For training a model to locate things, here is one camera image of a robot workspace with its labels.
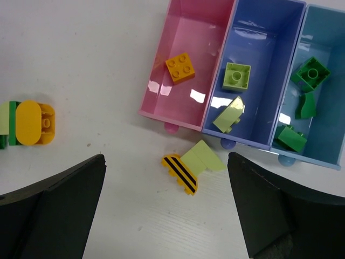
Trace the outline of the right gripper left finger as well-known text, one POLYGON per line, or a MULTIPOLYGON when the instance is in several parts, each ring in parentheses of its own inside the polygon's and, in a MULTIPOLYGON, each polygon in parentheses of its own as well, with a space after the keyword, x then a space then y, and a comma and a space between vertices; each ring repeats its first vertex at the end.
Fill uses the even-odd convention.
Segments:
POLYGON ((106 174, 97 154, 1 195, 1 258, 82 258, 106 174))

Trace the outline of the dark green lego brick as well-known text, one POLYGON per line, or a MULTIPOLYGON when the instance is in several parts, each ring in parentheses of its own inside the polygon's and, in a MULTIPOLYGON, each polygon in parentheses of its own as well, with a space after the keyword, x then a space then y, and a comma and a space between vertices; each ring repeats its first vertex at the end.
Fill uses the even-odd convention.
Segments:
POLYGON ((280 146, 294 152, 301 152, 307 143, 305 135, 302 132, 296 132, 292 125, 277 127, 274 140, 280 146))
POLYGON ((309 58, 291 75, 291 81, 299 87, 302 92, 314 91, 322 84, 331 72, 315 57, 309 58))

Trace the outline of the dark green wedge lego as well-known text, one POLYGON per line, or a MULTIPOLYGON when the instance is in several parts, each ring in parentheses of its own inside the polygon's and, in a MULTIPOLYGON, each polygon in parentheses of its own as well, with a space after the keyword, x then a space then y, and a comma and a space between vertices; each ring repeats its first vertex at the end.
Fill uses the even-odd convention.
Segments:
POLYGON ((312 92, 299 96, 299 103, 295 110, 296 119, 308 119, 316 116, 316 104, 312 92))

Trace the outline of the light yellow lego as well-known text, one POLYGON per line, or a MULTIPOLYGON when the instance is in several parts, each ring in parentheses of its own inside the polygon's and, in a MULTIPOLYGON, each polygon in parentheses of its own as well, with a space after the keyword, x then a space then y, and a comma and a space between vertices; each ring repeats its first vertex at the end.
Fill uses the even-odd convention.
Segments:
POLYGON ((200 140, 181 156, 181 161, 188 167, 194 176, 199 176, 207 169, 214 172, 226 170, 224 162, 222 162, 204 140, 200 140))

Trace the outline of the lime yellow lego brick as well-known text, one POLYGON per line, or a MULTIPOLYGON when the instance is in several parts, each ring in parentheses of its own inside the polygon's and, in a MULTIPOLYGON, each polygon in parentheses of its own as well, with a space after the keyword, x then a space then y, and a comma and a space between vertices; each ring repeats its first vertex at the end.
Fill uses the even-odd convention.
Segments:
POLYGON ((248 89, 251 66, 226 63, 222 89, 243 92, 248 89))

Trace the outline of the light yellow lego brick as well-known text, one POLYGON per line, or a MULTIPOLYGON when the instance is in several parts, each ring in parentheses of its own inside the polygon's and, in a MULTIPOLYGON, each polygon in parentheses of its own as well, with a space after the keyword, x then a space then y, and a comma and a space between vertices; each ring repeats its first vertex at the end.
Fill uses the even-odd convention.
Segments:
POLYGON ((230 133, 232 125, 240 122, 245 105, 240 96, 237 96, 213 121, 213 124, 223 133, 230 133))

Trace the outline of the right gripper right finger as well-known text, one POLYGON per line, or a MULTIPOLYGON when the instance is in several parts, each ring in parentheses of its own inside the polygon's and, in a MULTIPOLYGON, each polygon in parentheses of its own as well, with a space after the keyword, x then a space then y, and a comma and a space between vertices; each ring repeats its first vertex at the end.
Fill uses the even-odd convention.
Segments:
POLYGON ((344 258, 344 198, 229 153, 230 184, 249 258, 344 258))

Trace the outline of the orange striped lego brick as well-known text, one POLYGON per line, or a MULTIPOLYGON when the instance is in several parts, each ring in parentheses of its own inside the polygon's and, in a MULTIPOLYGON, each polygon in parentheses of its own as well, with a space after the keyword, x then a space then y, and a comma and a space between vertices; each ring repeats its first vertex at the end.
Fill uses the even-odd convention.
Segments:
POLYGON ((198 190, 197 176, 187 167, 177 154, 165 155, 161 159, 161 165, 168 169, 171 176, 176 178, 176 182, 184 187, 187 195, 194 196, 198 190))

